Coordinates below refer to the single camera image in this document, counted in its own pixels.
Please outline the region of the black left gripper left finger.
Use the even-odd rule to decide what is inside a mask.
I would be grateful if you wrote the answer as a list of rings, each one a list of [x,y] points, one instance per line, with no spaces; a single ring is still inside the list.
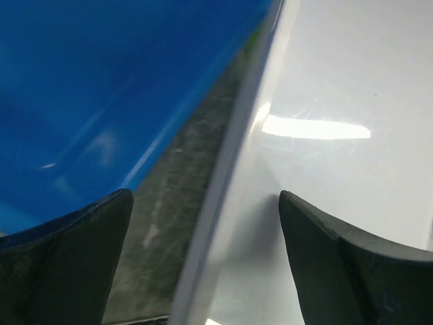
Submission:
[[[101,324],[132,208],[120,189],[1,237],[1,323]]]

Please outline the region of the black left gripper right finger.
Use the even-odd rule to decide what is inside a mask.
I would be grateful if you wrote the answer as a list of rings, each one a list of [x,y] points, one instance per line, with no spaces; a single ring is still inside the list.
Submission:
[[[373,235],[289,192],[279,216],[305,324],[431,324],[432,252]]]

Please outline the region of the translucent white plastic tub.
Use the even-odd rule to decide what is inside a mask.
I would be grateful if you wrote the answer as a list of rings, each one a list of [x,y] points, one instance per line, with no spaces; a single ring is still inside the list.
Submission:
[[[431,1],[273,2],[171,324],[305,324],[282,191],[432,252]]]

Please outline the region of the blue plastic tub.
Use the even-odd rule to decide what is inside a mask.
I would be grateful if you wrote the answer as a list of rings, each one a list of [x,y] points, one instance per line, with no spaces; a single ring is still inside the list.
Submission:
[[[135,189],[269,1],[2,1],[1,232]]]

